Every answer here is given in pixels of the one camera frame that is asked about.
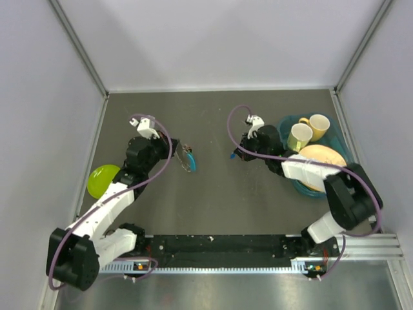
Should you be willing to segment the metal key disc blue handle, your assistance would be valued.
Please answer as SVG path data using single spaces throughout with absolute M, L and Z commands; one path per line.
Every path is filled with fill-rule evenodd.
M 195 172 L 197 170 L 192 147 L 187 144 L 178 143 L 175 155 L 186 172 Z

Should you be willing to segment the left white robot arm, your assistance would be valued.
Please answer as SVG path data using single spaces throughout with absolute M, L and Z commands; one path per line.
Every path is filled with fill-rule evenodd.
M 98 272 L 129 252 L 139 256 L 146 250 L 142 229 L 133 224 L 119 226 L 110 236 L 106 230 L 133 204 L 153 180 L 150 171 L 161 160 L 169 162 L 178 139 L 160 133 L 158 138 L 134 137 L 128 142 L 126 158 L 105 193 L 90 210 L 66 229 L 56 228 L 49 238 L 46 275 L 51 290 L 55 280 L 86 291 Z

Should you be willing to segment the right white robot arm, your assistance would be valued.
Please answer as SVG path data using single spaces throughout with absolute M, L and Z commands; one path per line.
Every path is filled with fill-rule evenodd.
M 329 211 L 301 233 L 301 248 L 308 255 L 317 255 L 325 241 L 351 231 L 373 215 L 377 219 L 373 231 L 381 226 L 382 199 L 358 163 L 340 167 L 286 150 L 272 125 L 244 133 L 234 154 L 245 161 L 262 159 L 274 174 L 307 183 L 327 195 Z

